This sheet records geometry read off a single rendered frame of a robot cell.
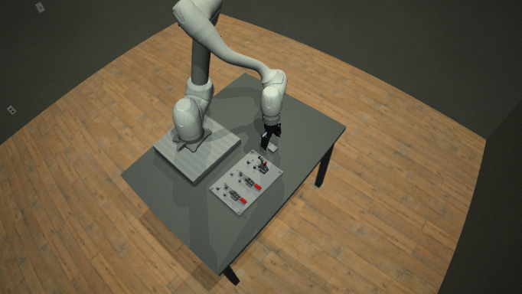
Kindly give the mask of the black toggle clamp with red handle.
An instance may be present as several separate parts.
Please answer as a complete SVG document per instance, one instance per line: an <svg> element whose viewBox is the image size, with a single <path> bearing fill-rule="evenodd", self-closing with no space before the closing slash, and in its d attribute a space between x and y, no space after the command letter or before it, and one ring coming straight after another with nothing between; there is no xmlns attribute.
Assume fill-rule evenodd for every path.
<svg viewBox="0 0 522 294"><path fill-rule="evenodd" d="M268 172L269 168L266 166L266 162L263 163L264 159L263 157L259 156L258 159L261 161L260 171L265 174Z"/></svg>

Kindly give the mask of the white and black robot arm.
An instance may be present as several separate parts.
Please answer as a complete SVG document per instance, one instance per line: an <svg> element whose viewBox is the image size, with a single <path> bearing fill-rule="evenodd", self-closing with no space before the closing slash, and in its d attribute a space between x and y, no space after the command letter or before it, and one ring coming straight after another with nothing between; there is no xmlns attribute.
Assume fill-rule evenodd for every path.
<svg viewBox="0 0 522 294"><path fill-rule="evenodd" d="M225 44L214 27L222 4L223 0L180 0L172 9L176 22L193 38L191 76L184 98L178 100L172 110L178 133L172 140L178 143L178 151L187 148L196 152L211 135L211 130L201 128L205 111L214 95L214 84L209 77L210 52L226 63L254 70L261 76L264 89L260 97L263 122L268 126L279 123L281 94L285 94L287 76L282 70L272 70L261 61L239 54Z"/></svg>

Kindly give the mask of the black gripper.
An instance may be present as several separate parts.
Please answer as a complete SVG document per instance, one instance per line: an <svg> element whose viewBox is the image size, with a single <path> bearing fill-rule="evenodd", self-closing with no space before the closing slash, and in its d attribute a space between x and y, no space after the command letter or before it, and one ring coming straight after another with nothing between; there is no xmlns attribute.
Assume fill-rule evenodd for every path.
<svg viewBox="0 0 522 294"><path fill-rule="evenodd" d="M278 126L279 125L279 126ZM268 126L264 123L264 128L265 128L265 133L261 135L262 139L261 139L261 147L263 148L263 151L268 154L268 144L269 144L269 139L271 138L272 134L274 133L275 136L274 136L274 142L276 144L279 144L279 137L281 134L281 123L279 122L278 124L274 125L274 126Z"/></svg>

